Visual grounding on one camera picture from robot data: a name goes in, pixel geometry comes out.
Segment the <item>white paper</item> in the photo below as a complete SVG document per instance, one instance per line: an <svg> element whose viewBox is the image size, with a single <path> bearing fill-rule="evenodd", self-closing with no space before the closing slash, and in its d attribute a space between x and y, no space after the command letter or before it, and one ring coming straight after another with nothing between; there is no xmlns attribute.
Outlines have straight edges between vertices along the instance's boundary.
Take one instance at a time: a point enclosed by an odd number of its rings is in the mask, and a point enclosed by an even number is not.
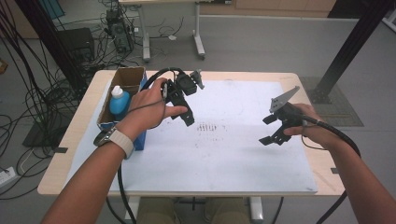
<svg viewBox="0 0 396 224"><path fill-rule="evenodd" d="M223 80L204 84L203 90L185 97L195 118L191 126L181 118L165 119L147 132L145 149L123 162L125 190L197 195L318 191L298 137L282 146L259 142L281 125L280 121L262 122L270 115L271 98L283 93L280 83ZM68 179L95 149L98 113L78 146ZM110 190L119 190L117 178Z"/></svg>

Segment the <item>wristwatch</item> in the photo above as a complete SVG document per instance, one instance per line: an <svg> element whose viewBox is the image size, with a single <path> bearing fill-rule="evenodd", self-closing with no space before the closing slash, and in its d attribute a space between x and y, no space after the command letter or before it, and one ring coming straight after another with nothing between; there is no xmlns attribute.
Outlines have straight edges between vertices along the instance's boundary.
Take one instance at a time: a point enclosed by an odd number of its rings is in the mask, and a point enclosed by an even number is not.
<svg viewBox="0 0 396 224"><path fill-rule="evenodd" d="M131 139L117 130L116 127L111 128L109 132L101 131L93 141L93 144L100 147L108 142L113 142L122 148L125 152L125 159L128 159L134 152L134 143Z"/></svg>

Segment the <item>bottle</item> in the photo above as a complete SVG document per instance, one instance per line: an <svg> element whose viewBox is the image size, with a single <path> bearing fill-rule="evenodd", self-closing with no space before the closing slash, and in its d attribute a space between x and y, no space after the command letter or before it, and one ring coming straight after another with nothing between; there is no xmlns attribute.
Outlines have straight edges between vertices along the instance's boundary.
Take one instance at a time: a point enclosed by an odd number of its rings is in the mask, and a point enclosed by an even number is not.
<svg viewBox="0 0 396 224"><path fill-rule="evenodd" d="M123 91L120 86L115 86L110 99L110 113L114 115L115 121L120 121L126 116L130 103L129 93Z"/></svg>

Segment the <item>watch strap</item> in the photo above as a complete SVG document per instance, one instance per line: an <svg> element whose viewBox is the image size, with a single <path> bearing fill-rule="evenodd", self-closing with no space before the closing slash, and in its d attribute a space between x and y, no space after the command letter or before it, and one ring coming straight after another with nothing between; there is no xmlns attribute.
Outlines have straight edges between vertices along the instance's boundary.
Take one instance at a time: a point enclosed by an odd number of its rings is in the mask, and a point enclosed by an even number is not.
<svg viewBox="0 0 396 224"><path fill-rule="evenodd" d="M125 159L129 158L134 152L134 143L124 133L117 130L115 127L112 129L113 133L108 137L108 140L117 144L125 152Z"/></svg>

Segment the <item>forearm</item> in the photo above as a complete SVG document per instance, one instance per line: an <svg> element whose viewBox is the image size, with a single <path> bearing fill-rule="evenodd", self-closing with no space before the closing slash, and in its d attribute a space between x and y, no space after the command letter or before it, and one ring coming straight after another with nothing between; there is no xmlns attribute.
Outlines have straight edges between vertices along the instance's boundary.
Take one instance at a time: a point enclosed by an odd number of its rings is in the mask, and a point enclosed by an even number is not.
<svg viewBox="0 0 396 224"><path fill-rule="evenodd" d="M395 200L356 152L341 140L324 147L332 155L359 223L396 220Z"/></svg>
<svg viewBox="0 0 396 224"><path fill-rule="evenodd" d="M94 223L124 157L114 143L97 148L64 187L43 223Z"/></svg>

